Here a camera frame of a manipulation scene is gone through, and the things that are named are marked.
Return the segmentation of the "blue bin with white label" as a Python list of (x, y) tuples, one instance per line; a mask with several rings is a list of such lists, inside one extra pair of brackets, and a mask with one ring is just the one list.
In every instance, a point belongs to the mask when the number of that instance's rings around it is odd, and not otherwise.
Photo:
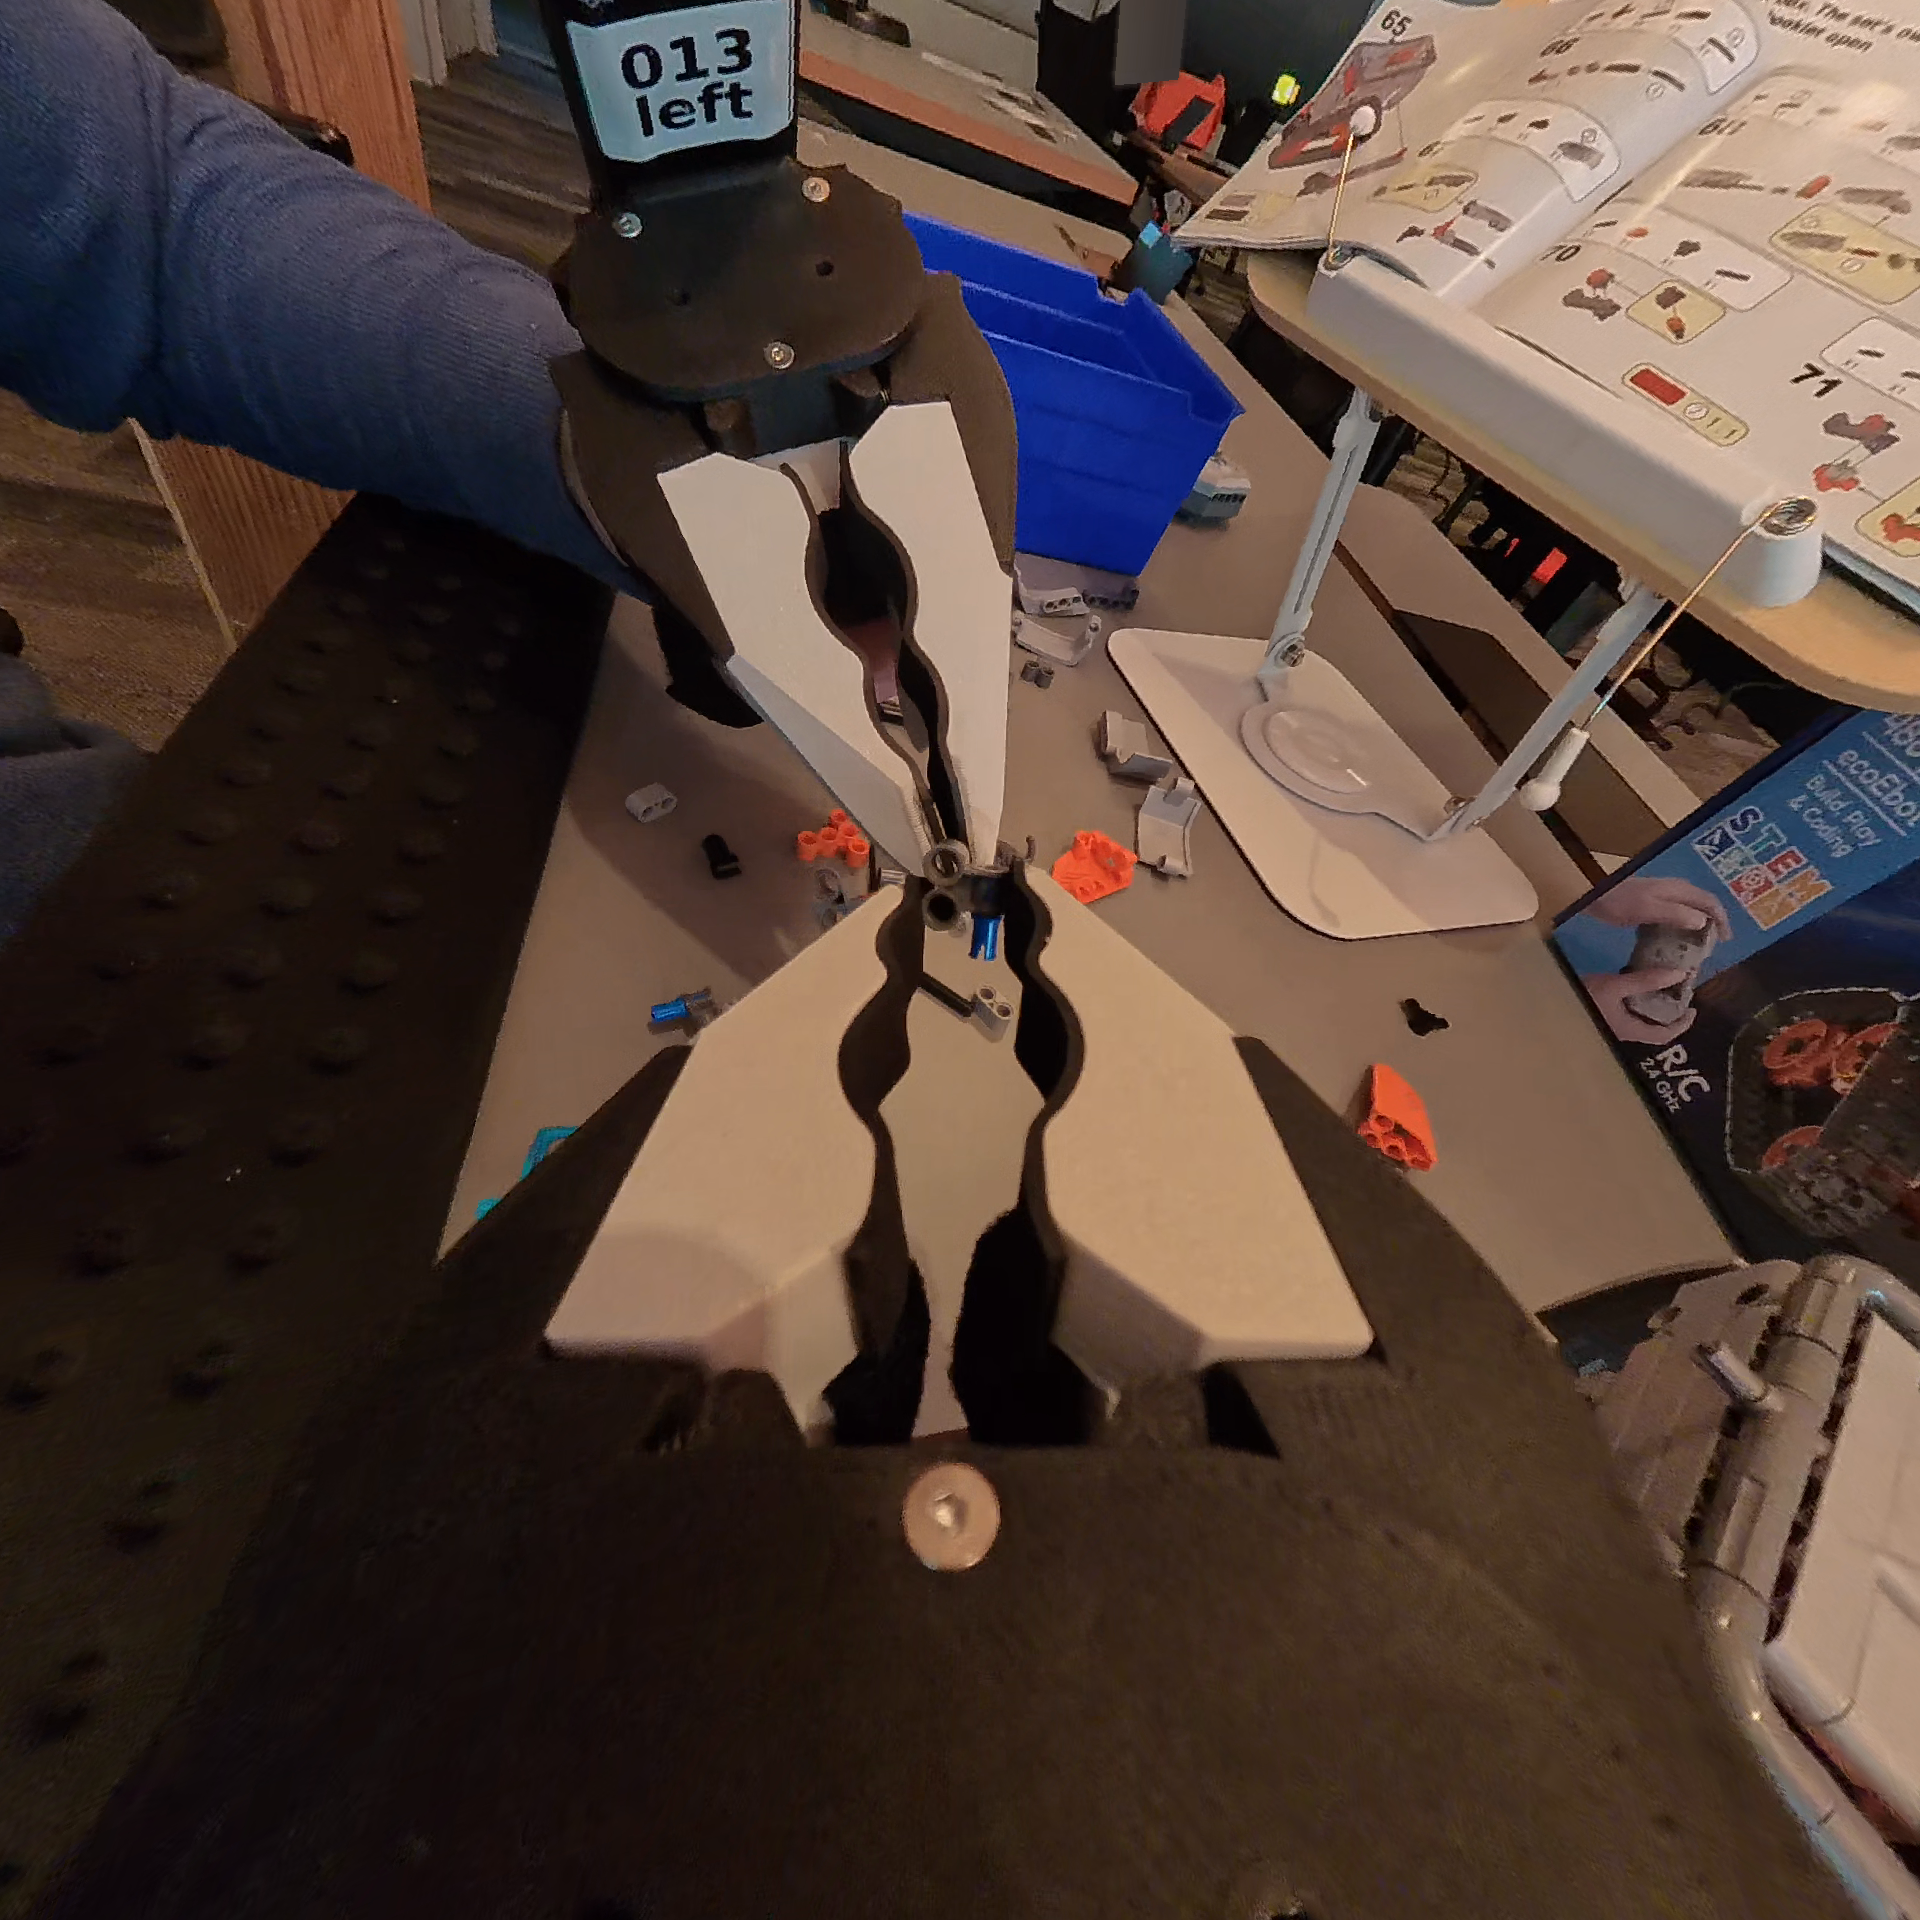
[(1014, 404), (1014, 550), (1135, 578), (1240, 402), (1144, 295), (906, 214), (930, 273), (959, 279)]

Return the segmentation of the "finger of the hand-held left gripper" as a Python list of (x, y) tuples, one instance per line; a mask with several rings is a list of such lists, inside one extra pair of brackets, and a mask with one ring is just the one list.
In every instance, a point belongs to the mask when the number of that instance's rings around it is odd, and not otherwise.
[(928, 856), (925, 777), (885, 739), (870, 673), (813, 591), (817, 519), (801, 481), (710, 455), (662, 473), (660, 495), (717, 612), (736, 690), (885, 856)]
[(990, 871), (1001, 842), (1014, 593), (950, 404), (887, 408), (852, 443), (845, 481), (857, 514), (882, 530), (903, 568), (903, 644), (933, 682), (928, 769), (950, 793), (945, 836), (966, 842), (974, 871)]

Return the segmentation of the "orange and black device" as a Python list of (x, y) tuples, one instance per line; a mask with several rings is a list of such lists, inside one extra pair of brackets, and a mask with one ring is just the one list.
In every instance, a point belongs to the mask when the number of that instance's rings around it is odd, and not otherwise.
[(1229, 90), (1225, 76), (1189, 71), (1144, 83), (1130, 102), (1134, 132), (1162, 154), (1212, 154), (1225, 123)]

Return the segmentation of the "white stand with wooden tray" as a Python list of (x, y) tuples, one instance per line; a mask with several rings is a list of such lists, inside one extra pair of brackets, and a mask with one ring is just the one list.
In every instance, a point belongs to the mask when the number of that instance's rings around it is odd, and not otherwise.
[[(1719, 585), (1751, 608), (1790, 608), (1825, 550), (1810, 495), (1784, 495), (1745, 458), (1705, 450), (1584, 376), (1522, 348), (1458, 304), (1351, 248), (1313, 254), (1304, 318), (1343, 354), (1356, 393), (1274, 630), (1249, 640), (1135, 631), (1110, 658), (1264, 889), (1336, 939), (1529, 921), (1537, 899), (1486, 823), (1512, 799), (1542, 811), (1593, 735), (1599, 674), (1660, 603)], [(1458, 799), (1308, 642), (1311, 602), (1376, 441), (1388, 386), (1409, 384), (1496, 458), (1566, 484), (1624, 545), (1624, 608), (1567, 690)]]

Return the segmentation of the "black studded foam mat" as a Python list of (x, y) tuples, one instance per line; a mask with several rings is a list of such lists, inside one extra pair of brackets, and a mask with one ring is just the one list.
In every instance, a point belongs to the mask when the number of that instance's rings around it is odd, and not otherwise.
[(432, 1278), (609, 610), (358, 496), (4, 951), (4, 1915)]

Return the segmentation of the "person's left forearm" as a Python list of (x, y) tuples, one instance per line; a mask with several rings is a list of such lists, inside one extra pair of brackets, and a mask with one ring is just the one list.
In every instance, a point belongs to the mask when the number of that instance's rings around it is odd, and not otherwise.
[(634, 596), (568, 488), (551, 283), (108, 4), (2, 8), (2, 384), (89, 435), (231, 449), (481, 526)]

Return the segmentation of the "grey tracked toy robot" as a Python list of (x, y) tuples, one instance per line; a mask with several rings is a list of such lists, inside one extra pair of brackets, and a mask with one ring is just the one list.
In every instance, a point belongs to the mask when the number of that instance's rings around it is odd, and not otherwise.
[(1719, 1697), (1861, 1915), (1917, 1915), (1917, 1300), (1855, 1256), (1626, 1282), (1542, 1327)]

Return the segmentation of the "white instruction booklet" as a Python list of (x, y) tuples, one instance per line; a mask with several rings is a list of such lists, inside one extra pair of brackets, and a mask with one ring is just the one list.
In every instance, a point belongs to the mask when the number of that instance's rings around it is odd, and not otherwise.
[(1916, 610), (1916, 4), (1384, 4), (1178, 236), (1372, 257)]

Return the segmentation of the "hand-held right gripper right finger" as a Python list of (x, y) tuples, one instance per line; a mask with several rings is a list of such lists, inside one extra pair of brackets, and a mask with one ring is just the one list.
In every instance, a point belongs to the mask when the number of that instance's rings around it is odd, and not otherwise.
[(1362, 1356), (1373, 1329), (1229, 1027), (1047, 874), (1012, 892), (1049, 1343), (1102, 1391)]

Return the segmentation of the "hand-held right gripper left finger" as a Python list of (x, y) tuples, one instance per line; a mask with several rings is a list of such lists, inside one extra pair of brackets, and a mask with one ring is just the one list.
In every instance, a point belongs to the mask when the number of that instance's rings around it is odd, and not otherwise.
[(909, 1067), (920, 889), (882, 886), (688, 1047), (543, 1345), (828, 1391), (882, 1361), (912, 1257), (882, 1106)]

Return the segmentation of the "blue printed cardboard box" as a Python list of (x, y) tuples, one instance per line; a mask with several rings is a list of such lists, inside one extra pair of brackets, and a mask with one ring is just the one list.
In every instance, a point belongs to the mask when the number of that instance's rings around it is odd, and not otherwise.
[(1917, 720), (1850, 712), (1551, 929), (1624, 1074), (1751, 1263), (1917, 1282)]

